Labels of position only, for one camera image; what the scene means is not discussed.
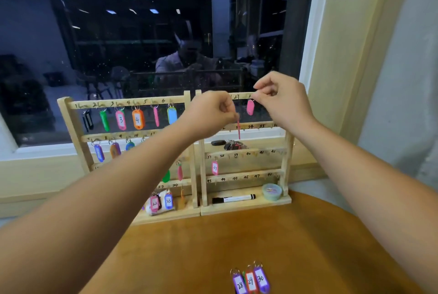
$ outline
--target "round table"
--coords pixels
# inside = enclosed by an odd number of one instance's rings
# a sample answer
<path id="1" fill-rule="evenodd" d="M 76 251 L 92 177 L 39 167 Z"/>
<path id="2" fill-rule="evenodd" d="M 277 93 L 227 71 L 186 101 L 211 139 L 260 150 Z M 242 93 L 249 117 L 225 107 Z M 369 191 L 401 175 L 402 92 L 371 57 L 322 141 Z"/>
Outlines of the round table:
<path id="1" fill-rule="evenodd" d="M 293 193 L 289 205 L 132 226 L 82 291 L 234 293 L 263 263 L 271 293 L 421 293 L 354 215 Z"/>

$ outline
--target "wooden base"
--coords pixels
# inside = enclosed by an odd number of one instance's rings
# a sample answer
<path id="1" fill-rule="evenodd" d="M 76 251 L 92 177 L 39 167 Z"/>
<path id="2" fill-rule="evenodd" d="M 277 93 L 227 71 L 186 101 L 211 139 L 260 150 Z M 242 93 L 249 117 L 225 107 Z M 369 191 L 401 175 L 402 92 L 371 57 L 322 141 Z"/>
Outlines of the wooden base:
<path id="1" fill-rule="evenodd" d="M 242 196 L 255 194 L 255 199 L 240 201 L 240 202 L 229 202 L 222 204 L 212 204 L 211 199 L 213 197 L 230 197 L 230 196 Z M 265 199 L 261 191 L 261 187 L 250 187 L 242 189 L 225 190 L 222 192 L 214 192 L 208 194 L 208 206 L 201 206 L 201 215 L 207 216 L 210 214 L 223 213 L 223 212 L 233 212 L 239 210 L 246 210 L 250 208 L 262 208 L 267 206 L 275 206 L 282 204 L 292 203 L 292 199 L 289 195 L 282 196 L 277 201 L 269 201 Z"/>
<path id="2" fill-rule="evenodd" d="M 158 221 L 167 221 L 174 219 L 183 219 L 190 217 L 199 217 L 201 215 L 200 208 L 193 208 L 192 195 L 184 196 L 184 204 L 181 197 L 174 197 L 173 203 L 176 210 L 150 216 L 146 211 L 141 210 L 132 221 L 131 225 L 140 225 L 147 223 L 156 223 Z"/>

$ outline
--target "forearm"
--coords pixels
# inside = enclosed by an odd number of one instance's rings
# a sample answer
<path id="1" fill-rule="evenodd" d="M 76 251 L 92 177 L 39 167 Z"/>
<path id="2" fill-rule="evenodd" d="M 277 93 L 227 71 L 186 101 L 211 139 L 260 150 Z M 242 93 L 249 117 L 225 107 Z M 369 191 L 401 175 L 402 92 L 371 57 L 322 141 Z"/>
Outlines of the forearm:
<path id="1" fill-rule="evenodd" d="M 298 139 L 397 262 L 424 288 L 437 288 L 438 195 L 320 124 Z"/>
<path id="2" fill-rule="evenodd" d="M 193 143 L 178 121 L 0 231 L 5 292 L 76 293 Z"/>

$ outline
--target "person's left arm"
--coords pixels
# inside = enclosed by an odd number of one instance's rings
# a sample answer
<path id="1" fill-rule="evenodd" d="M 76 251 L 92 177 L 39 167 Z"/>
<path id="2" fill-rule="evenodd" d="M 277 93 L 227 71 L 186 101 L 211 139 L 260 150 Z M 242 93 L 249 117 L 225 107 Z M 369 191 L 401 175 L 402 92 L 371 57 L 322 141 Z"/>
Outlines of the person's left arm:
<path id="1" fill-rule="evenodd" d="M 3 227 L 2 292 L 79 292 L 176 158 L 237 118 L 227 92 L 196 96 L 174 124 Z"/>

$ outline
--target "person's left hand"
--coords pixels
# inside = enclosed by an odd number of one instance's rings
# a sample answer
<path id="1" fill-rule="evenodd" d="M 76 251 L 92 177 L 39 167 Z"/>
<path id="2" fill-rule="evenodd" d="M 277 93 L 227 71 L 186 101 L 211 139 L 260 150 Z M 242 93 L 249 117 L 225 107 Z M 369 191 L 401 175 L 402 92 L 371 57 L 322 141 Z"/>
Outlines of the person's left hand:
<path id="1" fill-rule="evenodd" d="M 207 91 L 193 98 L 178 119 L 196 140 L 208 138 L 239 119 L 231 96 L 226 91 Z"/>

